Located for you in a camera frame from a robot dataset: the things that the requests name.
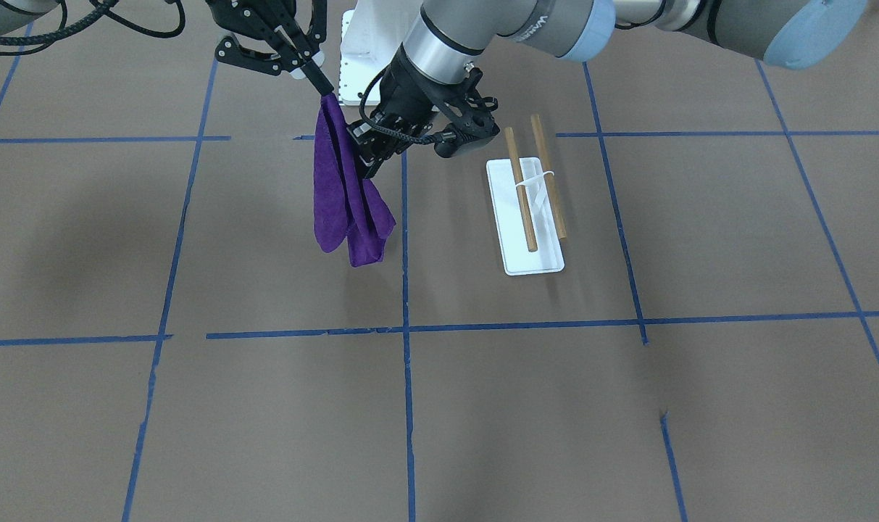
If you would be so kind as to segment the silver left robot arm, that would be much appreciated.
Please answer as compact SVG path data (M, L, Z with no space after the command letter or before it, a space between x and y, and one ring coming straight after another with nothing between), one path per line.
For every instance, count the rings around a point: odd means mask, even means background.
M360 1L342 43L361 56L372 39L380 98L349 128L372 178L413 144L449 158L498 135L496 105L477 93L475 62L495 38L564 62L588 62L616 30L655 27L685 33L760 62L803 70L847 39L864 1Z

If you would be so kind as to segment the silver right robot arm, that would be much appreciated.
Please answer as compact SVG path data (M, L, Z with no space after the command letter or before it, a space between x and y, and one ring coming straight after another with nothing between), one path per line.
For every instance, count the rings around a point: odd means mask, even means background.
M24 56L48 49L52 44L87 30L100 19L151 38L171 39L186 28L181 1L170 1L178 22L171 30L155 30L115 12L117 1L91 1L91 11L69 20L65 1L0 1L0 56ZM310 3L309 26L297 20L296 1L207 1L212 20L223 30L214 56L223 64L271 76L289 73L307 79L321 96L335 88L321 70L321 44L328 33L325 1Z

